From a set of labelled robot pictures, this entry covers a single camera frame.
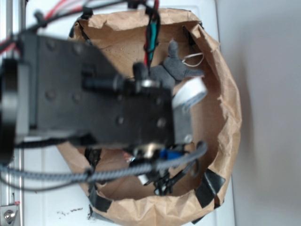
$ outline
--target red wire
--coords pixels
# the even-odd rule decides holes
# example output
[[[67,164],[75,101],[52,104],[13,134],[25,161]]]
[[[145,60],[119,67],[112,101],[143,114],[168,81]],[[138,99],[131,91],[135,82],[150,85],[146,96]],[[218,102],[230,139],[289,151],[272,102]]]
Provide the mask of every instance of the red wire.
[[[10,51],[12,49],[14,49],[16,47],[16,44],[15,43],[11,43],[9,46],[7,46],[4,50],[2,50],[0,52],[0,54],[4,53],[4,52],[7,52],[7,51]]]
[[[3,40],[2,42],[0,42],[0,46],[2,46],[5,42],[7,42],[9,40],[9,38]]]
[[[77,0],[77,1],[71,1],[71,2],[69,2],[69,3],[67,3],[67,4],[64,4],[64,8],[67,8],[67,7],[69,7],[69,6],[71,6],[71,5],[73,5],[74,3],[77,3],[77,2],[80,2],[81,0]],[[79,7],[76,7],[76,8],[73,8],[71,11],[69,11],[69,12],[74,12],[74,11],[77,11],[77,10],[82,10],[82,6],[79,6]],[[55,16],[56,14],[58,14],[60,12],[60,10],[58,10],[58,11],[56,11],[54,14],[53,14],[53,16]]]
[[[48,20],[49,18],[51,18],[53,16],[53,14],[60,8],[60,6],[62,4],[64,4],[65,2],[67,2],[68,0],[61,0],[59,1],[52,10],[50,10],[49,13],[47,13],[47,15],[45,16],[45,19]]]
[[[159,0],[155,0],[155,5],[154,5],[155,10],[159,8]]]
[[[144,47],[145,47],[145,49],[147,48],[147,37],[146,37],[146,31],[145,31],[145,45],[144,45]],[[148,65],[147,65],[147,62],[148,62],[148,53],[147,53],[147,49],[145,50],[145,55],[144,55],[144,65],[146,66],[146,67],[148,67]]]

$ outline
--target white cable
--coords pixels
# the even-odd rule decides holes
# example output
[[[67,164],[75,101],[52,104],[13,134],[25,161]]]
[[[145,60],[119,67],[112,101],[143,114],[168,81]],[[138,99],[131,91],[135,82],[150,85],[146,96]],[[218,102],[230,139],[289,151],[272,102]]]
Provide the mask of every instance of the white cable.
[[[203,57],[202,57],[201,61],[198,64],[196,64],[196,65],[190,65],[190,64],[188,64],[188,63],[185,62],[188,58],[196,57],[196,56],[200,56],[200,55],[202,55]],[[197,67],[197,66],[199,66],[203,62],[204,57],[205,56],[204,56],[203,53],[190,54],[190,55],[184,57],[184,59],[182,60],[182,63],[185,64],[188,67]]]

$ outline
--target screw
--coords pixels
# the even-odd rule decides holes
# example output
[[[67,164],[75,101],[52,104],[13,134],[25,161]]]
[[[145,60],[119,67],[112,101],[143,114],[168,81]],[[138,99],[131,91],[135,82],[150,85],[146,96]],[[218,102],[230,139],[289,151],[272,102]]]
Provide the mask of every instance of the screw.
[[[4,213],[4,219],[8,224],[14,221],[16,214],[12,210],[8,210]]]
[[[45,96],[49,101],[52,101],[56,98],[56,93],[53,89],[51,89],[46,91]]]
[[[123,123],[124,123],[124,117],[122,117],[122,116],[117,117],[117,124],[122,125]]]
[[[166,119],[165,118],[159,118],[159,120],[157,121],[157,127],[159,128],[164,128],[166,125]]]
[[[79,103],[81,100],[81,93],[75,93],[72,95],[72,99],[75,103]]]
[[[187,144],[191,143],[192,140],[193,140],[193,137],[191,134],[187,134],[186,137],[184,138],[184,142]]]
[[[49,39],[46,42],[46,45],[47,45],[49,50],[55,50],[55,48],[56,48],[56,42],[54,40],[51,40],[51,39]]]
[[[83,46],[79,43],[75,43],[73,45],[73,51],[76,55],[81,55],[81,53],[83,52]]]

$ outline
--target gray stuffed toy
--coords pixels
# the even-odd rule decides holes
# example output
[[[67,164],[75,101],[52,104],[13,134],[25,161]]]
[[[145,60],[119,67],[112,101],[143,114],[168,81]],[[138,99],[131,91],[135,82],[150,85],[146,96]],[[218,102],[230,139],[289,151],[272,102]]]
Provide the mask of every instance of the gray stuffed toy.
[[[150,68],[150,78],[161,81],[165,88],[173,89],[175,85],[188,77],[204,76],[204,71],[188,69],[178,56],[178,43],[171,40],[168,46],[168,57],[163,65]]]

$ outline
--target crumpled paper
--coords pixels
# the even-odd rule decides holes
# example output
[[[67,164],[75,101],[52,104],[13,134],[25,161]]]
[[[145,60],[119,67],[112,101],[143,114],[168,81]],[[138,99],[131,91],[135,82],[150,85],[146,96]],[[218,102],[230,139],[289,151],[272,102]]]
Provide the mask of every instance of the crumpled paper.
[[[142,186],[137,177],[121,178],[105,185],[97,184],[97,194],[112,200],[107,211],[94,211],[117,224],[177,226],[196,220],[221,205],[228,187],[240,142],[242,122],[239,91],[226,65],[219,43],[210,37],[199,25],[199,19],[191,12],[178,9],[160,9],[161,30],[159,45],[154,53],[152,66],[158,65],[167,56],[171,39],[179,43],[179,56],[203,52],[205,59],[199,66],[205,71],[203,79],[208,95],[193,106],[193,143],[204,140],[208,144],[207,153],[200,159],[201,169],[197,178],[187,174],[174,186],[168,196],[155,196],[154,186]],[[99,47],[119,72],[133,77],[132,66],[143,61],[145,28],[148,17],[144,10],[126,11],[112,14],[94,15],[89,20],[79,20],[74,27],[73,40],[84,41],[84,33]],[[190,59],[191,64],[200,58]],[[185,83],[175,87],[174,93]],[[83,172],[89,167],[82,149],[69,143],[58,148],[73,172]],[[192,151],[194,145],[187,147]],[[96,171],[127,167],[121,150],[103,149]],[[202,208],[195,194],[201,177],[210,169],[226,182],[209,205]],[[89,195],[88,186],[81,184]]]

